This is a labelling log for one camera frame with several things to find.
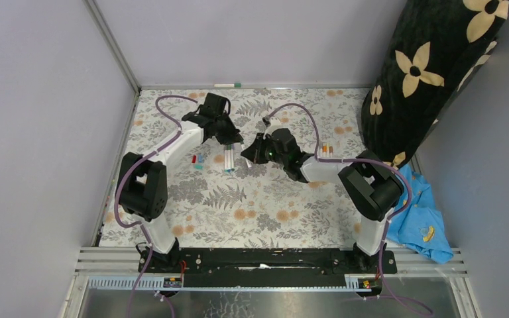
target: blue towel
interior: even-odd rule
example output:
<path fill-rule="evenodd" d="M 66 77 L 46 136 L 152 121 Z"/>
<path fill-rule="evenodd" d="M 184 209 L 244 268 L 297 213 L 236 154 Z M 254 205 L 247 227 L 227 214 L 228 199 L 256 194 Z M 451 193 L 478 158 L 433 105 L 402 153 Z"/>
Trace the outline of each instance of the blue towel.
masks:
<path fill-rule="evenodd" d="M 399 172 L 409 181 L 413 198 L 407 210 L 395 216 L 389 226 L 387 238 L 444 264 L 453 257 L 445 233 L 442 214 L 436 209 L 432 189 L 426 179 L 411 171 L 409 165 Z M 407 189 L 401 196 L 395 211 L 407 200 Z"/>

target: beige flower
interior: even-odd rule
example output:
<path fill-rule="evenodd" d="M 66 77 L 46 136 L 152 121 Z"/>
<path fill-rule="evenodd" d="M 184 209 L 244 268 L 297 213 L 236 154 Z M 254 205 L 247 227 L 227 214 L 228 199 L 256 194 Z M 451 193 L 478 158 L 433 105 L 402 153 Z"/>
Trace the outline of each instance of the beige flower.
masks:
<path fill-rule="evenodd" d="M 407 155 L 403 151 L 400 154 L 398 154 L 397 156 L 395 156 L 395 158 L 393 158 L 393 162 L 384 161 L 383 163 L 387 164 L 389 166 L 392 166 L 393 168 L 398 169 L 397 166 L 400 165 L 403 161 L 405 161 L 406 158 L 407 158 Z"/>
<path fill-rule="evenodd" d="M 471 11 L 479 12 L 467 26 L 469 43 L 480 39 L 490 28 L 495 17 L 508 18 L 508 0 L 463 0 Z"/>
<path fill-rule="evenodd" d="M 377 85 L 374 87 L 374 91 L 372 92 L 372 103 L 370 104 L 370 114 L 372 115 L 381 115 L 383 112 L 383 107 L 379 99 L 381 98 L 381 85 Z"/>
<path fill-rule="evenodd" d="M 416 50 L 413 62 L 403 52 L 397 50 L 395 51 L 395 59 L 399 68 L 407 74 L 403 79 L 403 95 L 405 98 L 411 96 L 416 91 L 419 81 L 434 86 L 444 86 L 443 77 L 424 70 L 430 59 L 430 42 Z"/>
<path fill-rule="evenodd" d="M 471 75 L 471 73 L 473 73 L 473 70 L 479 66 L 479 65 L 483 65 L 486 63 L 486 61 L 488 60 L 488 58 L 490 57 L 490 55 L 488 55 L 487 53 L 489 53 L 489 51 L 491 51 L 494 47 L 496 46 L 496 41 L 492 41 L 489 45 L 488 45 L 488 48 L 486 48 L 486 50 L 484 51 L 484 55 L 481 56 L 479 58 L 479 60 L 477 60 L 477 63 L 475 63 L 475 65 L 469 70 L 469 72 L 467 72 L 467 74 L 465 74 L 465 76 L 463 77 L 463 79 L 461 80 L 461 83 L 459 84 L 459 86 L 457 87 L 457 90 L 459 91 L 459 89 L 461 88 L 461 86 L 463 85 L 463 83 L 465 83 L 465 80 L 467 80 L 467 78 Z"/>

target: flower center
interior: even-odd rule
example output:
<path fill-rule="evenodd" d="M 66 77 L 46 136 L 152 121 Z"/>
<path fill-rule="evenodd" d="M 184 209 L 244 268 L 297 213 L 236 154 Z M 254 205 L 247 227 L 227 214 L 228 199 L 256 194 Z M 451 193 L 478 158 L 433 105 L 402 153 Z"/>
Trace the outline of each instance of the flower center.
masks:
<path fill-rule="evenodd" d="M 410 73 L 416 78 L 420 76 L 420 70 L 416 66 L 411 67 Z"/>
<path fill-rule="evenodd" d="M 485 6 L 484 11 L 488 13 L 489 15 L 493 14 L 496 9 L 498 8 L 498 0 L 490 0 Z"/>

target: reflective floor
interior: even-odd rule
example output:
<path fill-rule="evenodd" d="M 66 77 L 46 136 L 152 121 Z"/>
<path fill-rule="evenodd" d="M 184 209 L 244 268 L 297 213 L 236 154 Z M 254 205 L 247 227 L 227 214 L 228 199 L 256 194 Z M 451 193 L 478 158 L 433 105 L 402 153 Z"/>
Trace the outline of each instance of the reflective floor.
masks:
<path fill-rule="evenodd" d="M 411 297 L 430 306 L 436 317 L 459 317 L 453 292 L 442 278 L 388 280 L 397 295 Z M 124 318 L 130 292 L 88 290 L 81 317 Z M 185 292 L 170 298 L 176 316 L 181 317 L 420 317 L 391 299 L 346 301 L 358 295 L 345 292 Z M 171 317 L 167 303 L 150 291 L 136 293 L 132 304 L 134 318 Z"/>

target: gray wall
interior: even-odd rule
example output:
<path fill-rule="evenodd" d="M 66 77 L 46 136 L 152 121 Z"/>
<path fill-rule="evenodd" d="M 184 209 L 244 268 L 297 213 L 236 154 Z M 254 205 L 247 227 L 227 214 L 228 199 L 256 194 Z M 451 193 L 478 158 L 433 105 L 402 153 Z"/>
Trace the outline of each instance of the gray wall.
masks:
<path fill-rule="evenodd" d="M 0 1 L 0 317 L 55 317 L 132 92 L 82 1 Z"/>
<path fill-rule="evenodd" d="M 420 149 L 483 317 L 509 317 L 509 17 L 499 45 Z"/>
<path fill-rule="evenodd" d="M 143 85 L 371 84 L 405 0 L 99 0 Z"/>

